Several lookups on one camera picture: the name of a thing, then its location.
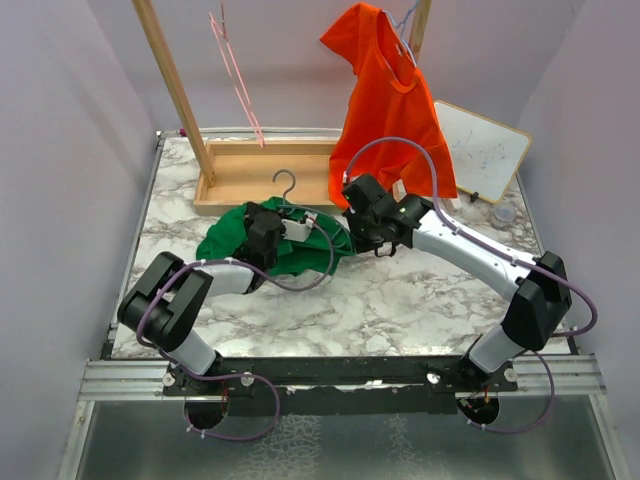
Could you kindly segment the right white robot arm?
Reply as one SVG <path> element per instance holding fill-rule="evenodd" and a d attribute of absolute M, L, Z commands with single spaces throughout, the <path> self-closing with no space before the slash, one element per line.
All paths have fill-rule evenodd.
<path fill-rule="evenodd" d="M 370 174 L 346 184 L 342 194 L 357 252 L 376 252 L 385 243 L 426 252 L 508 301 L 503 320 L 477 339 L 453 369 L 452 379 L 469 390 L 486 388 L 515 356 L 541 350 L 572 304 L 564 263 L 552 252 L 534 257 L 487 238 L 473 242 L 432 201 L 414 194 L 396 201 Z"/>

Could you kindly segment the green t shirt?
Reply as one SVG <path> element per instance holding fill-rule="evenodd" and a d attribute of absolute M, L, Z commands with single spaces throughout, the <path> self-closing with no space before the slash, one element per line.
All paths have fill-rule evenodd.
<path fill-rule="evenodd" d="M 268 210 L 282 210 L 287 218 L 301 220 L 304 211 L 311 212 L 309 207 L 286 207 L 281 197 L 271 197 L 260 203 Z M 196 249 L 198 260 L 211 260 L 230 257 L 247 239 L 244 230 L 244 214 L 248 204 L 242 204 L 222 215 L 211 225 L 206 236 Z M 350 234 L 334 217 L 323 213 L 315 213 L 317 224 L 328 234 L 334 248 L 334 263 L 329 270 L 333 275 L 343 257 L 354 256 L 355 251 Z M 330 249 L 328 241 L 316 229 L 304 242 L 283 240 L 277 249 L 277 263 L 270 270 L 272 276 L 299 276 L 307 270 L 324 273 L 329 265 Z"/>

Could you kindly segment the blue grey plastic hanger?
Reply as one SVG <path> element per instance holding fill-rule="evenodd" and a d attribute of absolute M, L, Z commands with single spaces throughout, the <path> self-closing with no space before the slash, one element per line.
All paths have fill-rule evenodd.
<path fill-rule="evenodd" d="M 291 198 L 291 194 L 295 191 L 298 181 L 295 173 L 288 168 L 280 168 L 276 170 L 271 178 L 273 183 L 276 183 L 279 177 L 282 175 L 286 175 L 289 178 L 289 185 L 284 188 L 281 194 L 282 205 L 285 209 L 289 209 L 291 211 L 298 209 L 303 211 L 309 211 L 317 214 L 322 214 L 325 217 L 328 217 L 339 229 L 341 233 L 345 236 L 348 235 L 348 230 L 346 225 L 337 219 L 337 214 L 339 210 L 333 204 L 321 204 L 319 201 L 298 201 L 293 200 Z"/>

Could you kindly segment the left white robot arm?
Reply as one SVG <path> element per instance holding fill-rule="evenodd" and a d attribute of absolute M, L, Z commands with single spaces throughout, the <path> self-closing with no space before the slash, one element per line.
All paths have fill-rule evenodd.
<path fill-rule="evenodd" d="M 253 202 L 243 216 L 246 239 L 230 257 L 187 263 L 170 252 L 158 254 L 125 295 L 117 320 L 145 343 L 187 369 L 186 382 L 206 395 L 220 385 L 220 354 L 194 330 L 209 297 L 257 290 L 276 264 L 284 239 L 280 213 Z"/>

